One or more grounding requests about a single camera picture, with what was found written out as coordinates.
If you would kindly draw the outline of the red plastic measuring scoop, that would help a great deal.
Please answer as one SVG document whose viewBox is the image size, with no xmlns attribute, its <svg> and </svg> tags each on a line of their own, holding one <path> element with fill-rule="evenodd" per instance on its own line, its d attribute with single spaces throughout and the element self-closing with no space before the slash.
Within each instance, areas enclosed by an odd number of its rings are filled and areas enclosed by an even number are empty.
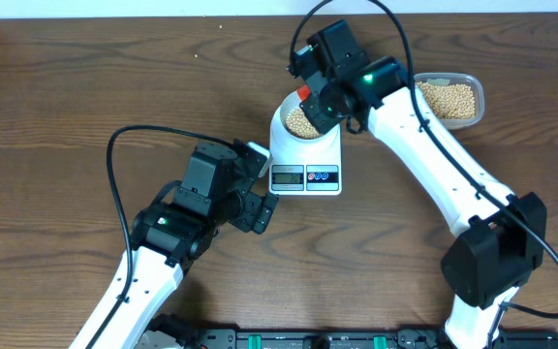
<svg viewBox="0 0 558 349">
<path fill-rule="evenodd" d="M 296 93 L 297 96 L 299 97 L 299 100 L 303 102 L 307 100 L 311 95 L 311 89 L 308 85 L 304 84 L 296 91 Z"/>
</svg>

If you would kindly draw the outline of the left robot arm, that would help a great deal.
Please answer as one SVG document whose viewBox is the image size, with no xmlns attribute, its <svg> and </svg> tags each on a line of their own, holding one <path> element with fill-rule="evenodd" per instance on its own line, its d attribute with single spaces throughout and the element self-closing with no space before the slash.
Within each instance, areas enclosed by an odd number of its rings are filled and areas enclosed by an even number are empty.
<svg viewBox="0 0 558 349">
<path fill-rule="evenodd" d="M 76 338 L 73 348 L 136 348 L 148 326 L 186 273 L 208 249 L 221 225 L 248 233 L 265 231 L 278 197 L 234 190 L 213 202 L 166 185 L 135 219 L 127 250 L 106 292 Z"/>
</svg>

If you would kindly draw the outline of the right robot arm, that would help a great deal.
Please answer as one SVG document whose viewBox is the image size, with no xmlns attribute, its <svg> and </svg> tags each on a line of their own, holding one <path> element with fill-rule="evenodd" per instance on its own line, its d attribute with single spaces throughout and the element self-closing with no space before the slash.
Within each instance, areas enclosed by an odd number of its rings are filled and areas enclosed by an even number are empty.
<svg viewBox="0 0 558 349">
<path fill-rule="evenodd" d="M 292 56 L 291 73 L 310 90 L 301 105 L 320 133 L 356 118 L 430 195 L 455 237 L 441 261 L 454 292 L 445 335 L 455 348 L 495 344 L 512 297 L 543 262 L 542 200 L 517 197 L 485 171 L 431 114 L 411 70 L 395 58 L 308 51 Z"/>
</svg>

